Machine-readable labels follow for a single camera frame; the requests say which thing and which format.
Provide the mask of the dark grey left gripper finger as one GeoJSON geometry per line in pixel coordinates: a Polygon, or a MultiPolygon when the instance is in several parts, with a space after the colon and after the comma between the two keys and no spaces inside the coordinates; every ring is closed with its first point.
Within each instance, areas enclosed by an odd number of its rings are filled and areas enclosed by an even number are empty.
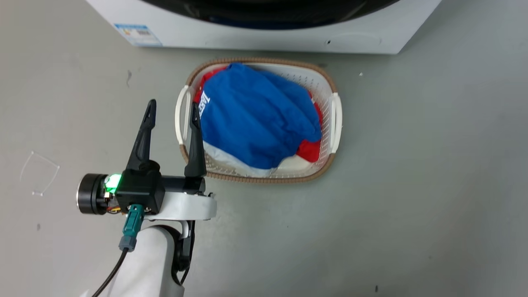
{"type": "Polygon", "coordinates": [[[189,159],[184,169],[184,176],[189,179],[198,179],[206,176],[206,160],[200,124],[200,111],[197,103],[191,104],[190,115],[191,141],[189,159]]]}
{"type": "Polygon", "coordinates": [[[156,126],[156,111],[156,99],[149,100],[127,162],[126,172],[160,172],[160,165],[150,159],[151,134],[156,126]]]}

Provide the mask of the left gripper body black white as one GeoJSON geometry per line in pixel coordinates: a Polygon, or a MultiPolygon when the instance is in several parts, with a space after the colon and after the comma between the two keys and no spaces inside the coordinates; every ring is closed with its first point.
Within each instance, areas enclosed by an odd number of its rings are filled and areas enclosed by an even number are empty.
{"type": "MultiPolygon", "coordinates": [[[[217,214],[214,194],[205,194],[204,179],[162,176],[165,195],[157,210],[153,204],[141,202],[144,218],[150,221],[209,220],[217,214]]],[[[86,174],[77,188],[77,207],[83,214],[128,214],[132,203],[121,207],[117,198],[117,186],[121,174],[86,174]]]]}

